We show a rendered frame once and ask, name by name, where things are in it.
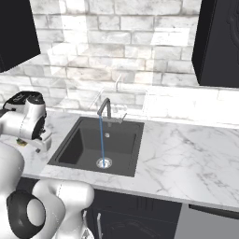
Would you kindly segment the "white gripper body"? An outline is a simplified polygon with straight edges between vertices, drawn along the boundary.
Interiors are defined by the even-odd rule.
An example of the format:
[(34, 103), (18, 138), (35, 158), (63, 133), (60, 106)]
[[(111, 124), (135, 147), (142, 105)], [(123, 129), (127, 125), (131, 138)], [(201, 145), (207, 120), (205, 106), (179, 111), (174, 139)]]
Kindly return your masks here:
[(26, 142), (35, 149), (39, 148), (40, 152), (47, 152), (51, 147), (51, 131), (46, 130), (40, 135), (39, 139), (26, 140)]

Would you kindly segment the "black sink basin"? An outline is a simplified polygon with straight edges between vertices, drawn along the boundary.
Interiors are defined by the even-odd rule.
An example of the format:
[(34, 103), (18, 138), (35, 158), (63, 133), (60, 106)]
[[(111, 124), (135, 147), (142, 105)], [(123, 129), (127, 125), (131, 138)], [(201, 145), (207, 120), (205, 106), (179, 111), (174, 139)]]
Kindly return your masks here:
[(144, 125), (144, 122), (124, 121), (108, 126), (103, 121), (104, 169), (99, 119), (80, 117), (49, 165), (134, 177)]

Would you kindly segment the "blue water stream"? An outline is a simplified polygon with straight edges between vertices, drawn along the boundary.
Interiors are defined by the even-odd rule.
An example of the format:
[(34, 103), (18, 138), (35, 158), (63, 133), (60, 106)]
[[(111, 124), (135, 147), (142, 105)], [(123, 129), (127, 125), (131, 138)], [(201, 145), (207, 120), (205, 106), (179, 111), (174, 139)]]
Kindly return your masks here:
[(104, 150), (104, 138), (103, 138), (103, 121), (102, 121), (102, 116), (101, 115), (99, 115), (99, 128), (100, 128), (100, 138), (101, 138), (102, 166), (105, 169), (105, 150)]

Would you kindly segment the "grey sink tap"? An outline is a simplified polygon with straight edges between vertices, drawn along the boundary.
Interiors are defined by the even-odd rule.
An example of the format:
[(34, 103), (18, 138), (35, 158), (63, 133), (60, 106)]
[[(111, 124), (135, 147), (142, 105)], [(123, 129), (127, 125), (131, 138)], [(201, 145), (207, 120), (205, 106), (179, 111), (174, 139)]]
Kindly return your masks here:
[[(107, 114), (107, 116), (105, 118), (103, 117), (104, 109), (106, 109), (106, 114)], [(104, 122), (107, 122), (107, 123), (123, 123), (123, 120), (125, 118), (125, 116), (123, 116), (122, 118), (119, 118), (119, 119), (111, 117), (111, 104), (110, 104), (110, 99), (109, 98), (105, 98), (105, 100), (102, 102), (100, 108), (97, 111), (97, 115)]]

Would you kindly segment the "grey dishwasher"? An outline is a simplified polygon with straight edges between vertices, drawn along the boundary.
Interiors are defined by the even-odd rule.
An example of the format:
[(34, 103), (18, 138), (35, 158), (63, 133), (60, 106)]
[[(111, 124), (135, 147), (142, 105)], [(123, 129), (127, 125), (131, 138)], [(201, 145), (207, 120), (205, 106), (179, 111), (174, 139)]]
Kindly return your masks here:
[(211, 215), (182, 204), (175, 239), (239, 239), (239, 219)]

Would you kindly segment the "black wall cupboard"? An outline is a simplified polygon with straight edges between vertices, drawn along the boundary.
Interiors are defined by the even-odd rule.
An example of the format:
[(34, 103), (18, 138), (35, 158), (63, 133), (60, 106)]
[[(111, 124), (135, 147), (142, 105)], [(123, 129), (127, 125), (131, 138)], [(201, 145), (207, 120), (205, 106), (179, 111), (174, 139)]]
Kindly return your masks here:
[(39, 54), (30, 0), (0, 0), (0, 73)]
[(191, 61), (200, 86), (239, 89), (239, 0), (202, 0)]

